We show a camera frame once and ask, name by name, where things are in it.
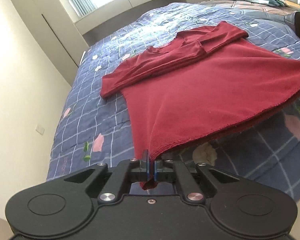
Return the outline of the red knit sweater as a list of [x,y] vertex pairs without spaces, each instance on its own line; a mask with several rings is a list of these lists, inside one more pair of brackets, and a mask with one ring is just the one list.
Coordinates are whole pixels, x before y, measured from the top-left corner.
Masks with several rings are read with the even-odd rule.
[[248,41],[225,21],[177,33],[102,79],[100,95],[121,93],[135,156],[150,160],[180,145],[239,132],[300,96],[300,60]]

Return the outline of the blue plaid floral quilt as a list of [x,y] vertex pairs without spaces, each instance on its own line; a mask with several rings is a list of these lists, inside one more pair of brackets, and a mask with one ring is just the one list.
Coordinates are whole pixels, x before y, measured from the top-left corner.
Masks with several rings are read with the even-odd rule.
[[[300,38],[285,23],[252,18],[217,6],[171,3],[98,41],[82,61],[51,151],[48,180],[96,163],[116,166],[134,155],[126,102],[121,95],[100,97],[102,76],[148,46],[164,45],[177,32],[227,21],[249,33],[253,44],[300,60]],[[300,98],[244,132],[164,155],[187,166],[207,163],[255,180],[300,200]]]

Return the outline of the dark quilted bedspread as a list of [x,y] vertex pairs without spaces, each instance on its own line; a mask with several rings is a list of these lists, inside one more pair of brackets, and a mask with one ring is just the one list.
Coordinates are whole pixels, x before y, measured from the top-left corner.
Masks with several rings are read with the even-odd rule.
[[210,0],[200,2],[200,4],[230,9],[231,12],[241,13],[252,18],[285,23],[292,29],[295,29],[295,12],[299,11],[293,7],[270,7],[257,3],[232,0]]

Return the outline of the white wall outlet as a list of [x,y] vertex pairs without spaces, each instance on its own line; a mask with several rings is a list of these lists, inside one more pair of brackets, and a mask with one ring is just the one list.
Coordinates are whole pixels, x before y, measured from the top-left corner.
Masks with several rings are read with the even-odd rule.
[[38,124],[36,126],[36,132],[38,132],[39,134],[43,135],[45,132],[45,128],[43,126],[41,126],[40,124]]

